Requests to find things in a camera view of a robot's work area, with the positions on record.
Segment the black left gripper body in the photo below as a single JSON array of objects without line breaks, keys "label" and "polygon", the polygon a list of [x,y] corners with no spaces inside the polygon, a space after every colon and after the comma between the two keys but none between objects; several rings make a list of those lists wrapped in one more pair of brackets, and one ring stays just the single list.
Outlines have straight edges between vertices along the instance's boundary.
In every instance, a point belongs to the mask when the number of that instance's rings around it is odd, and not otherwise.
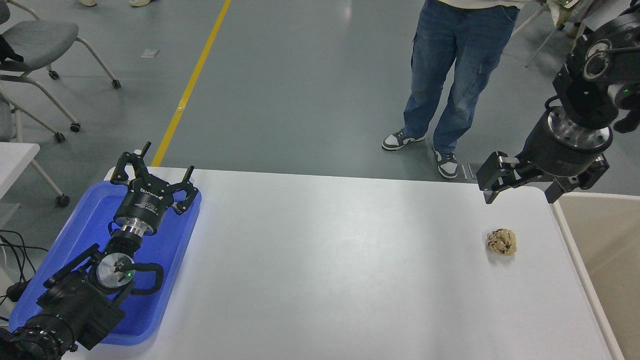
[{"label": "black left gripper body", "polygon": [[169,182],[161,178],[135,178],[128,184],[128,191],[119,205],[113,220],[123,228],[129,223],[144,223],[145,235],[155,235],[160,227],[173,194],[168,190]]}]

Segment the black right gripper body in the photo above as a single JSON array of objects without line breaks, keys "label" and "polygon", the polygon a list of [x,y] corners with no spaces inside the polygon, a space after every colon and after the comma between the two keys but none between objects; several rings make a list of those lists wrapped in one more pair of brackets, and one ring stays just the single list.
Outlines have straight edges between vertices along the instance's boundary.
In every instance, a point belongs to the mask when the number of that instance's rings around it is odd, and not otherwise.
[{"label": "black right gripper body", "polygon": [[590,129],[567,114],[544,114],[526,138],[521,159],[554,176],[583,173],[611,145],[611,128]]}]

